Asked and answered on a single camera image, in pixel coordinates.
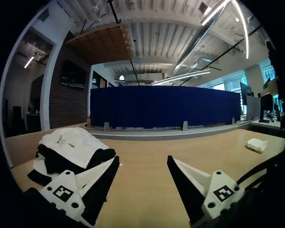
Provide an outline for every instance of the computer monitor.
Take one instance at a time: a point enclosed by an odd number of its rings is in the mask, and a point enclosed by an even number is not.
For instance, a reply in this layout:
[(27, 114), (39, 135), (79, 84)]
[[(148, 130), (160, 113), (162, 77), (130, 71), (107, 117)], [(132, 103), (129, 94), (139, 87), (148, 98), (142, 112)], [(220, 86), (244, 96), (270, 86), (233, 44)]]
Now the computer monitor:
[(247, 105), (247, 98), (246, 98), (246, 96), (254, 97), (254, 94), (253, 94), (252, 89), (251, 89), (250, 86), (245, 85), (244, 83), (240, 83), (240, 86), (241, 86), (241, 92), (242, 92), (243, 105)]
[(261, 113), (260, 120), (261, 123), (269, 123), (269, 120), (264, 120), (264, 111), (272, 111), (273, 110), (273, 97), (271, 94), (267, 94), (261, 97)]

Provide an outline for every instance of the pile of clothes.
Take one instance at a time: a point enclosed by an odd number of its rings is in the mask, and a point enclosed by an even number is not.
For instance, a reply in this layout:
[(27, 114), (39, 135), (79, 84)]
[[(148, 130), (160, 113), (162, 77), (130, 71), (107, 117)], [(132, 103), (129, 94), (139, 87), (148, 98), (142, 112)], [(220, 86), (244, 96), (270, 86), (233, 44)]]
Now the pile of clothes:
[(65, 170), (82, 173), (103, 162), (116, 153), (83, 128), (62, 128), (44, 135), (39, 142), (37, 159), (28, 177), (42, 186)]

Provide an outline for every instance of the wooden ceiling panel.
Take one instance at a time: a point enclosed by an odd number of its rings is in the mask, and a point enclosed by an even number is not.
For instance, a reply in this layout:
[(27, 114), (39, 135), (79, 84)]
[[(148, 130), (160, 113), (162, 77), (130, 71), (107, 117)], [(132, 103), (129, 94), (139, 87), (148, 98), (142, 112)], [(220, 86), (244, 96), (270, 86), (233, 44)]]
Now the wooden ceiling panel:
[(65, 46), (91, 65), (130, 60), (133, 52), (125, 26), (116, 24), (102, 27), (67, 41)]

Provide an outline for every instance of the cable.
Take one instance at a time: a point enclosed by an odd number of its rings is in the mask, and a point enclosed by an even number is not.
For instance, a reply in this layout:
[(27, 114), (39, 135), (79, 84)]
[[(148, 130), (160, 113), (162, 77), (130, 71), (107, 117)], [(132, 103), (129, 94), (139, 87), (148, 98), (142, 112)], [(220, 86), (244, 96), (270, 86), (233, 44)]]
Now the cable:
[(86, 32), (90, 27), (92, 27), (93, 24), (95, 24), (98, 20), (94, 21), (84, 32)]

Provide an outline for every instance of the led light strip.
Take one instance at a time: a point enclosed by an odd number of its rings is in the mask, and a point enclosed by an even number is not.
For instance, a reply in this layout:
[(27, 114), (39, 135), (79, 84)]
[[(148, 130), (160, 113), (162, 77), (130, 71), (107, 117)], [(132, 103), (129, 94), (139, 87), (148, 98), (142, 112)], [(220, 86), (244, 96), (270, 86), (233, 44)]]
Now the led light strip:
[(24, 68), (27, 68), (27, 66), (31, 63), (31, 61), (34, 59), (34, 57), (30, 58), (30, 60), (27, 62)]
[(204, 26), (205, 24), (207, 24), (207, 22), (208, 21), (210, 21), (210, 19), (211, 18), (213, 18), (213, 16), (214, 15), (216, 15), (216, 13), (220, 10), (220, 9), (222, 9), (223, 7), (225, 7), (226, 6), (226, 4), (228, 3), (228, 2), (230, 2), (231, 0), (225, 0), (225, 1), (223, 1), (208, 17), (207, 17), (207, 19), (206, 20), (204, 20), (204, 22), (202, 22), (202, 26)]
[(246, 59), (248, 59), (249, 56), (249, 45), (248, 45), (248, 32), (247, 32), (247, 26), (246, 26), (246, 22), (243, 16), (243, 13), (241, 11), (241, 8), (239, 6), (239, 4), (236, 2), (236, 0), (232, 0), (232, 4), (235, 7), (235, 9), (237, 10), (238, 14), (240, 15), (243, 27), (244, 27), (244, 32), (245, 32), (245, 41), (246, 41)]
[(242, 21), (242, 24), (243, 24), (243, 27), (244, 27), (244, 33), (245, 33), (245, 41), (246, 41), (246, 59), (248, 59), (249, 57), (249, 41), (248, 41), (248, 31), (247, 31), (247, 26), (246, 26), (246, 21), (244, 19), (244, 15), (241, 11), (241, 8), (239, 6), (239, 4), (237, 3), (236, 0), (225, 0), (223, 1), (209, 16), (207, 16), (207, 14), (202, 18), (202, 20), (204, 18), (206, 18), (201, 24), (202, 26), (204, 26), (205, 24), (207, 24), (211, 18), (213, 18), (213, 16), (220, 10), (222, 9), (223, 7), (225, 7), (227, 5), (228, 2), (232, 2), (233, 6), (235, 7), (235, 9), (237, 10), (238, 14), (240, 15), (240, 18), (241, 18), (241, 21)]
[(151, 85), (152, 86), (160, 85), (160, 84), (163, 84), (163, 83), (166, 83), (166, 82), (172, 82), (172, 81), (176, 81), (176, 80), (183, 79), (183, 78), (198, 76), (198, 75), (201, 75), (201, 74), (209, 74), (209, 73), (210, 73), (209, 69), (201, 70), (201, 71), (197, 71), (197, 72), (194, 72), (194, 73), (182, 74), (182, 75), (175, 76), (175, 77), (172, 77), (172, 78), (169, 78), (169, 79), (160, 80), (158, 82), (151, 83)]

